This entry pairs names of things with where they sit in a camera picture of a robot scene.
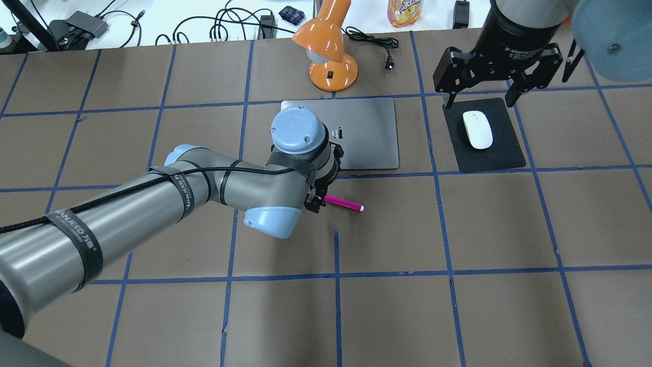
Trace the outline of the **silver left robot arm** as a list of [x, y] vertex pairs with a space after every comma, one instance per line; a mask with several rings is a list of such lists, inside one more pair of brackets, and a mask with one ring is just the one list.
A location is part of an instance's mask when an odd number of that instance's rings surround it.
[[182, 144], [164, 165], [100, 197], [2, 227], [2, 331], [23, 338], [30, 318], [208, 202], [242, 211], [247, 227], [288, 238], [304, 209], [324, 206], [344, 150], [305, 107], [276, 114], [270, 136], [263, 167]]

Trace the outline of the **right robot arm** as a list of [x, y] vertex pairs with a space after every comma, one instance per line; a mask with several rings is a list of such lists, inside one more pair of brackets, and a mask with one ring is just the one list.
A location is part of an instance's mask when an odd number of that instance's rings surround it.
[[650, 1], [491, 1], [474, 48], [447, 48], [433, 83], [449, 109], [461, 91], [486, 81], [511, 81], [512, 107], [547, 88], [561, 67], [568, 81], [583, 58], [610, 81], [647, 81], [650, 16]]

